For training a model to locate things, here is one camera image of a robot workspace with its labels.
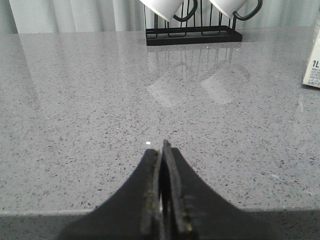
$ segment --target black mug rack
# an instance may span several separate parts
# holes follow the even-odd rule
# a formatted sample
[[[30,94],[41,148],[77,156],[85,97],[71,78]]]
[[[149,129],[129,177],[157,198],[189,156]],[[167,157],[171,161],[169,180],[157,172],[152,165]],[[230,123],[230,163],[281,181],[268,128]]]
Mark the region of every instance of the black mug rack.
[[[191,2],[192,0],[185,0],[183,2],[181,12],[179,12],[181,18],[190,13],[192,7]],[[212,22],[214,22],[213,16],[215,7],[210,4],[209,13],[206,14],[206,16],[204,15],[203,0],[199,0],[198,8],[199,9],[192,17],[184,22],[175,20],[177,17],[172,19],[172,22],[168,22],[161,17],[158,17],[155,13],[147,14],[146,7],[144,7],[146,45],[162,46],[242,41],[243,36],[236,31],[237,16],[233,16],[232,19],[228,18],[227,21],[223,21],[223,18],[227,17],[221,12],[218,12],[216,16],[218,17],[218,24],[214,25]]]

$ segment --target white speck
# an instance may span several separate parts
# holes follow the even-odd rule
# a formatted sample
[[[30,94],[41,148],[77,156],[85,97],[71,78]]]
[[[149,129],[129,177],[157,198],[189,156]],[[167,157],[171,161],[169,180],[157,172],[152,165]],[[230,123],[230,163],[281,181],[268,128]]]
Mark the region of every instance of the white speck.
[[[278,175],[272,174],[271,177],[275,178],[275,179],[279,179],[280,177]]]

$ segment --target white curtain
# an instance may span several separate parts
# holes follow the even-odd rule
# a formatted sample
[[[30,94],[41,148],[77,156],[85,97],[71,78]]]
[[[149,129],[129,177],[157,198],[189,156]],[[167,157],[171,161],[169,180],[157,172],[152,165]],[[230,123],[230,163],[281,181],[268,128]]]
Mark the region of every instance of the white curtain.
[[[202,0],[208,12],[208,0]],[[250,12],[249,0],[239,11]],[[312,26],[320,0],[264,0],[261,11],[237,28]],[[0,33],[141,31],[144,7],[139,0],[0,0]]]

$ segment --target countertop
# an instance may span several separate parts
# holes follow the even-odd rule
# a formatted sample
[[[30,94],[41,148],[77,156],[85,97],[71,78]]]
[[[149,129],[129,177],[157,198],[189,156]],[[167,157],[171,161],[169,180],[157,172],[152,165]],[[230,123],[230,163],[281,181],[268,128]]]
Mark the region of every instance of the countertop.
[[[245,210],[320,207],[313,29],[146,46],[143,32],[0,35],[0,215],[86,213],[164,139]]]

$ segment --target white mug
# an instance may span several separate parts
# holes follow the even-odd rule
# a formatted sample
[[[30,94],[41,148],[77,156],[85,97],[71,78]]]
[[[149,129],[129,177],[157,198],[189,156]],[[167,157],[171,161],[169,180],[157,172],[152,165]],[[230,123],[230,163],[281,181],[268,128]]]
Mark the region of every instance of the white mug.
[[[245,21],[252,18],[259,12],[262,7],[263,0],[258,0],[256,8],[249,13],[247,16],[240,16],[237,11],[247,2],[248,0],[210,0],[210,2],[224,15],[232,19],[235,16],[237,19]]]
[[[196,12],[198,1],[193,0],[193,8],[186,17],[178,17],[175,13],[178,11],[184,0],[140,0],[144,5],[151,9],[158,16],[170,22],[172,18],[180,22],[189,20]]]

